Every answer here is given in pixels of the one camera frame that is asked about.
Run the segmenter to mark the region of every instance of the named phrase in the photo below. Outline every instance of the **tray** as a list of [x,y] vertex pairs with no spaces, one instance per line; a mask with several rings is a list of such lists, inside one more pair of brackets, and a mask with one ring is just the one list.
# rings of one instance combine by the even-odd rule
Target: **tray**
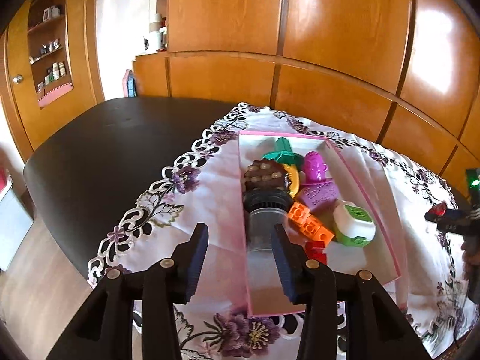
[[[287,138],[295,153],[305,155],[310,151],[318,151],[328,164],[326,175],[335,180],[340,198],[363,207],[372,214],[375,221],[375,238],[365,247],[347,247],[332,241],[325,249],[328,266],[333,271],[351,275],[355,275],[361,269],[367,269],[383,285],[398,279],[400,270],[385,227],[361,183],[352,173],[339,149],[331,141],[322,137],[300,134],[242,131],[238,138],[241,174],[245,173],[246,168],[254,160],[261,159],[265,153],[272,151],[274,143],[279,137]],[[326,214],[313,212],[313,214],[316,214],[327,227],[332,227],[331,212]],[[294,226],[289,226],[287,220],[285,220],[284,226],[292,242],[305,245],[308,239],[297,232]],[[249,317],[305,311],[304,305],[292,305],[283,294],[275,260],[270,250],[251,251],[247,246],[246,266]]]

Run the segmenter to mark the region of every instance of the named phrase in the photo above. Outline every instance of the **black table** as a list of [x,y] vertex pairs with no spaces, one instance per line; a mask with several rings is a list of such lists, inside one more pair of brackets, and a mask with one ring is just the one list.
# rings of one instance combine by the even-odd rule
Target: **black table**
[[28,190],[57,244],[85,278],[101,240],[138,196],[234,106],[173,97],[108,100],[34,152],[23,171]]

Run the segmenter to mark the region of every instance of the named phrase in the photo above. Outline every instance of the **white and green toy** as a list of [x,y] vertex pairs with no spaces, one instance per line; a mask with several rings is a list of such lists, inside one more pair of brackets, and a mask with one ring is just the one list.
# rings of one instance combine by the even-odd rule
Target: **white and green toy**
[[371,215],[351,202],[339,202],[333,211],[337,241],[345,246],[364,247],[375,237]]

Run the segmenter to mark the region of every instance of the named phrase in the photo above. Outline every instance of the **flower center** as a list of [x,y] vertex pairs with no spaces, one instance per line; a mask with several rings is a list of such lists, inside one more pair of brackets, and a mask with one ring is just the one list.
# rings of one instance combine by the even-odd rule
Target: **flower center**
[[260,322],[253,322],[249,332],[248,345],[252,349],[262,349],[268,343],[269,330]]

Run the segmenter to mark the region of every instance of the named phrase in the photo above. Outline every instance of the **screw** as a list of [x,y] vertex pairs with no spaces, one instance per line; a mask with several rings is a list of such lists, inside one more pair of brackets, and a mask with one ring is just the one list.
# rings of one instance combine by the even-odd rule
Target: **screw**
[[320,266],[320,263],[315,259],[308,259],[305,262],[305,265],[306,265],[307,268],[317,269]]
[[160,266],[162,268],[171,268],[174,265],[175,265],[175,261],[173,261],[170,258],[163,259],[162,261],[160,261]]
[[373,277],[371,272],[365,269],[363,271],[360,271],[358,275],[360,276],[360,279],[363,279],[363,280],[370,280]]
[[109,279],[116,279],[120,276],[120,271],[118,269],[110,269],[107,273],[106,276]]

